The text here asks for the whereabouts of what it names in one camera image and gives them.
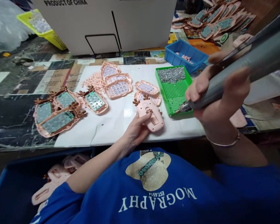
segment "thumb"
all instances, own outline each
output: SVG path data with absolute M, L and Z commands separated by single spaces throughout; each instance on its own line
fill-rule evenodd
M 249 69 L 247 67 L 235 71 L 224 83 L 224 94 L 220 101 L 220 109 L 230 118 L 244 103 L 250 91 Z
M 152 115 L 152 113 L 149 112 L 148 114 L 145 114 L 144 116 L 139 117 L 136 121 L 136 124 L 137 125 L 143 124 L 145 121 L 148 121 L 151 118 L 151 115 Z

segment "white cardboard box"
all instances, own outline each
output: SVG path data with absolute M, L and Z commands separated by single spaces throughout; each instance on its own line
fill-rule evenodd
M 32 0 L 73 55 L 166 46 L 176 0 Z

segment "yellow plastic basket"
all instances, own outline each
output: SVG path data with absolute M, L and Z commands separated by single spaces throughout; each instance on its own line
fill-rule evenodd
M 67 47 L 65 44 L 60 40 L 60 38 L 55 34 L 53 30 L 49 30 L 45 33 L 38 33 L 34 27 L 29 23 L 29 20 L 33 18 L 33 14 L 31 11 L 25 12 L 23 14 L 19 14 L 16 16 L 19 21 L 21 21 L 23 24 L 25 24 L 27 27 L 29 27 L 31 30 L 34 31 L 39 37 L 44 37 L 49 42 L 51 42 L 53 45 L 55 45 L 60 50 L 65 50 Z

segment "straw hat graphic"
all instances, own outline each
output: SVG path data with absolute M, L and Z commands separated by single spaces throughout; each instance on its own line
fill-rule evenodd
M 140 180 L 147 191 L 155 191 L 166 182 L 171 157 L 164 152 L 148 152 L 130 164 L 125 173 Z

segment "green tray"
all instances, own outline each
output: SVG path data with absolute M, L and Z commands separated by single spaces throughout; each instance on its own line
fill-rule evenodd
M 169 69 L 169 68 L 176 68 L 176 67 L 183 67 L 185 75 L 186 75 L 186 79 L 181 80 L 175 84 L 168 83 L 168 82 L 161 83 L 161 80 L 159 79 L 158 69 L 161 70 L 161 69 Z M 171 67 L 164 67 L 164 68 L 156 68 L 155 76 L 156 76 L 156 79 L 158 80 L 159 87 L 160 87 L 160 90 L 161 90 L 161 93 L 162 93 L 162 96 L 164 99 L 164 103 L 165 103 L 168 115 L 173 116 L 174 112 L 179 109 L 179 106 L 184 101 L 186 101 L 186 97 L 184 94 L 185 94 L 187 88 L 189 87 L 189 85 L 191 85 L 192 79 L 184 66 L 171 66 Z M 184 113 L 180 113 L 180 114 L 188 114 L 191 112 L 192 112 L 192 110 L 189 112 L 184 112 Z

